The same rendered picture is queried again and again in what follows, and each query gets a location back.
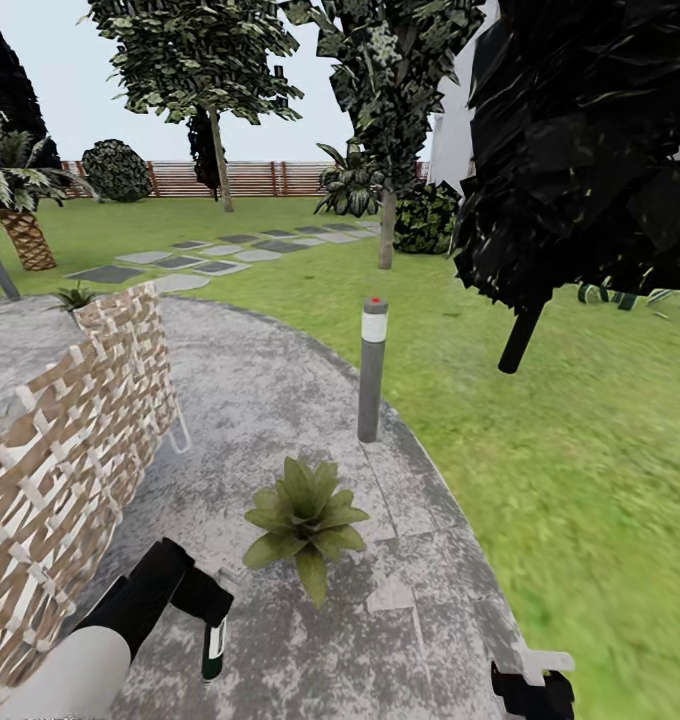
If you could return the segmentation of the insectifuge atomizer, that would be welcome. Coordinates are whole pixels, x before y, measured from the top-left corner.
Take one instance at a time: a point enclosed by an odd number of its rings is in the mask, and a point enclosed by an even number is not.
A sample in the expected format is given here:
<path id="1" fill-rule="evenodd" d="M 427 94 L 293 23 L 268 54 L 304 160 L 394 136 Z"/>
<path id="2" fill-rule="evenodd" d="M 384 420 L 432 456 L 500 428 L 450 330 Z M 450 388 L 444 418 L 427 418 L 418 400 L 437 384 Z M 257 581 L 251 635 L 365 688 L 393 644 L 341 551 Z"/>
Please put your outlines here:
<path id="1" fill-rule="evenodd" d="M 213 679 L 221 673 L 225 645 L 224 630 L 224 624 L 220 624 L 217 628 L 206 624 L 201 667 L 201 675 L 204 679 Z"/>

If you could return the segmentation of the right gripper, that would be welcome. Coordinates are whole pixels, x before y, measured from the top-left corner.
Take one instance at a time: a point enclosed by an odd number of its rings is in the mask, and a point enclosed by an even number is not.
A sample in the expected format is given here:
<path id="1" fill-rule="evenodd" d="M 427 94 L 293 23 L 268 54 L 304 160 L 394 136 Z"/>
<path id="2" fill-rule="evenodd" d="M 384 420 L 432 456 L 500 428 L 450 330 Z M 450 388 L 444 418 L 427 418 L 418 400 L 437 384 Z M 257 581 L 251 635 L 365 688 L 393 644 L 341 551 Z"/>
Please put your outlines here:
<path id="1" fill-rule="evenodd" d="M 530 720 L 532 708 L 538 704 L 552 704 L 558 712 L 573 720 L 573 706 L 569 684 L 561 676 L 543 675 L 545 687 L 527 685 L 523 675 L 500 673 L 495 661 L 491 662 L 491 686 L 496 696 L 503 696 L 506 711 L 511 715 L 523 715 Z"/>

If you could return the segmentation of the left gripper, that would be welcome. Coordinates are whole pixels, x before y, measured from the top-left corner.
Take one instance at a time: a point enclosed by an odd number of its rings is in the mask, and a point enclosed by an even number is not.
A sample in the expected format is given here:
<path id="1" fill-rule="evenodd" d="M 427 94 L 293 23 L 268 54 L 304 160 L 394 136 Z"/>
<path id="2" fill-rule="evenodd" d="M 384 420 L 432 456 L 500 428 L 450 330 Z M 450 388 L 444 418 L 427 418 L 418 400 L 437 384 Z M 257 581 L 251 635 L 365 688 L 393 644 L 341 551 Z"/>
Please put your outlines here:
<path id="1" fill-rule="evenodd" d="M 197 592 L 188 603 L 181 605 L 180 609 L 217 628 L 224 622 L 234 597 L 229 595 L 228 590 L 221 589 L 221 586 L 204 570 L 200 570 L 200 573 L 201 580 Z"/>

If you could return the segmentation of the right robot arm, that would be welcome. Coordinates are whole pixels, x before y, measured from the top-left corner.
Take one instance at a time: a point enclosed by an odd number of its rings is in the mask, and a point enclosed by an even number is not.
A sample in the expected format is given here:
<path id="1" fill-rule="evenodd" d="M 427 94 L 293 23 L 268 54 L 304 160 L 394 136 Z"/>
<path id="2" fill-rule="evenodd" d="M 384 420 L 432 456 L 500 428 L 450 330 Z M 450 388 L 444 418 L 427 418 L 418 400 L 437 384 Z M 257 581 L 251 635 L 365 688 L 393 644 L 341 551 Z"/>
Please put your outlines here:
<path id="1" fill-rule="evenodd" d="M 491 662 L 491 686 L 496 696 L 503 696 L 507 713 L 526 720 L 573 720 L 573 700 L 561 671 L 574 671 L 575 659 L 565 651 L 528 649 L 519 659 L 521 675 L 500 673 Z"/>

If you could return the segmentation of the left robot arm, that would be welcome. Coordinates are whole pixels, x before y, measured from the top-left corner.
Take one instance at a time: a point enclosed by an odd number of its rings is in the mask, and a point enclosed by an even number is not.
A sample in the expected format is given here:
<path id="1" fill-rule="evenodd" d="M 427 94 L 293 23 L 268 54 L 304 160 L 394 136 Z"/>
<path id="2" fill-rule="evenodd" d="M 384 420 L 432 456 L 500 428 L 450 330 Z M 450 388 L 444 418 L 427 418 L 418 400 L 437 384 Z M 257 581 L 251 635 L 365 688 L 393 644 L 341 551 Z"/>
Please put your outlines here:
<path id="1" fill-rule="evenodd" d="M 162 538 L 163 539 L 163 538 Z M 169 538 L 170 539 L 170 538 Z M 0 705 L 0 720 L 105 720 L 139 645 L 167 603 L 219 627 L 250 569 L 219 553 L 204 570 L 178 543 L 155 541 L 135 569 L 119 575 L 55 652 Z"/>

